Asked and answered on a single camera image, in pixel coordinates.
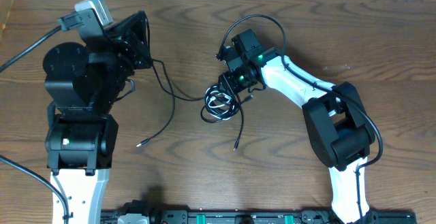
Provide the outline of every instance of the tabletop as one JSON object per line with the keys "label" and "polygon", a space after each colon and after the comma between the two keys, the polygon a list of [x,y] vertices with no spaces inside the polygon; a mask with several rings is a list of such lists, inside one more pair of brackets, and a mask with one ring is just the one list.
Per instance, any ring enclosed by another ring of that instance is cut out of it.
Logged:
{"label": "tabletop", "polygon": [[[0,41],[6,62],[54,28],[82,0],[15,0]],[[176,89],[201,97],[226,70],[215,58],[228,27],[249,14],[277,19],[287,33],[288,55],[309,73],[351,82],[384,139],[384,154],[365,170],[367,200],[378,210],[411,210],[419,223],[436,221],[436,0],[105,0],[115,21],[145,10],[151,55],[165,62]],[[253,19],[267,47],[282,45],[273,23]],[[49,178],[44,147],[48,132],[44,55],[63,42],[62,32],[0,74],[0,151]],[[273,89],[244,104],[240,117],[216,124],[200,118],[202,101],[172,99],[153,70],[136,71],[136,92],[117,102],[119,124],[104,209],[133,199],[190,209],[291,210],[328,208],[328,169],[309,144],[301,109]],[[369,158],[376,155],[377,143]],[[0,223],[48,223],[52,195],[33,178],[0,165]]]}

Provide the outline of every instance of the wooden surface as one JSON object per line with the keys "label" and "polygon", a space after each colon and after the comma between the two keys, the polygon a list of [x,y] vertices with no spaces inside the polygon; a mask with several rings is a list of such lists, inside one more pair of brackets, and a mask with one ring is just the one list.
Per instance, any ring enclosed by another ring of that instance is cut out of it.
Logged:
{"label": "wooden surface", "polygon": [[9,16],[9,12],[14,0],[0,0],[0,39],[6,28],[6,20]]}
{"label": "wooden surface", "polygon": [[[0,43],[0,61],[56,26],[81,0],[16,0]],[[436,222],[436,0],[106,0],[116,21],[146,10],[151,52],[170,78],[201,96],[226,66],[214,57],[228,27],[242,16],[276,18],[289,39],[287,55],[319,78],[349,81],[381,130],[385,153],[365,170],[372,208],[413,210],[419,223]],[[255,19],[268,47],[280,46],[277,27]],[[1,154],[49,177],[44,141],[46,106],[42,59],[53,46],[80,41],[58,33],[0,75]],[[218,124],[200,119],[202,102],[176,102],[171,125],[149,145],[171,113],[152,70],[133,77],[136,92],[111,114],[120,125],[104,208],[132,199],[192,209],[329,207],[330,177],[313,153],[301,110],[268,89],[244,105],[246,123],[233,151],[240,117]],[[374,157],[377,146],[371,147]],[[47,223],[50,192],[0,165],[2,223]]]}

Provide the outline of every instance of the white plastic part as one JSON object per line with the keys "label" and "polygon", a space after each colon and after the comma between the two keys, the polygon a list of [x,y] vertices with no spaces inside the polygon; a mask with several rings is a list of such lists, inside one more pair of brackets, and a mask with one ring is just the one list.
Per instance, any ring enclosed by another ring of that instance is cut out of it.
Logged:
{"label": "white plastic part", "polygon": [[[340,172],[335,167],[330,168],[330,179],[332,181],[334,213],[344,223],[355,222],[360,219],[357,205],[356,167],[366,163],[368,157],[360,158],[347,166],[347,169]],[[367,199],[365,198],[364,169],[359,170],[360,183],[360,207],[364,216],[369,211]]]}
{"label": "white plastic part", "polygon": [[[312,83],[316,82],[317,85],[329,90],[334,86],[334,84],[322,81],[297,67],[287,56],[285,56],[285,62],[289,63],[289,67],[292,70],[310,80]],[[300,108],[307,103],[310,98],[318,98],[325,94],[325,92],[314,89],[310,84],[307,84],[286,70],[281,62],[281,57],[275,57],[266,63],[262,68],[262,77],[266,85],[283,93]]]}
{"label": "white plastic part", "polygon": [[[94,176],[85,176],[83,169],[59,170],[59,175],[50,177],[50,182],[68,201],[73,217],[69,224],[100,223],[102,203],[110,169],[96,170]],[[53,194],[53,224],[63,224],[63,207]]]}

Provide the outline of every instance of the green marking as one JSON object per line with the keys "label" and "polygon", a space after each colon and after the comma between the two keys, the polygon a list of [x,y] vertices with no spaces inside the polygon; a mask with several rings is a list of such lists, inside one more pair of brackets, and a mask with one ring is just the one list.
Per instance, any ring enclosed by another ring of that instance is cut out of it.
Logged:
{"label": "green marking", "polygon": [[294,224],[294,216],[286,215],[285,216],[285,224]]}
{"label": "green marking", "polygon": [[206,224],[205,214],[197,214],[197,224]]}

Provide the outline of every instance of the wood grain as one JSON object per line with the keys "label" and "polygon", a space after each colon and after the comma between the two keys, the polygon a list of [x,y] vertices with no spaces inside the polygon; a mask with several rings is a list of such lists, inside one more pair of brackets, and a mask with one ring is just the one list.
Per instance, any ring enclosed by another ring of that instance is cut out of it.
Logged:
{"label": "wood grain", "polygon": [[6,28],[6,20],[9,17],[9,13],[14,0],[0,0],[0,39]]}
{"label": "wood grain", "polygon": [[[3,63],[55,27],[81,0],[16,0],[0,43]],[[225,65],[214,57],[228,27],[247,14],[268,14],[285,28],[287,55],[313,75],[357,86],[385,141],[381,161],[366,170],[372,208],[413,210],[436,221],[436,0],[106,0],[115,20],[146,10],[151,52],[172,81],[201,96]],[[267,46],[280,46],[273,24],[251,27]],[[79,42],[58,33],[0,75],[1,154],[49,176],[44,141],[42,59],[53,46]],[[204,123],[201,102],[176,102],[171,125],[142,148],[135,145],[167,121],[171,98],[151,70],[136,72],[136,92],[111,113],[120,125],[104,208],[132,199],[196,209],[328,207],[328,170],[314,155],[302,112],[274,90],[244,105],[240,148],[232,145],[239,117]],[[373,157],[377,146],[371,147]],[[50,193],[34,179],[0,165],[0,223],[47,223]]]}

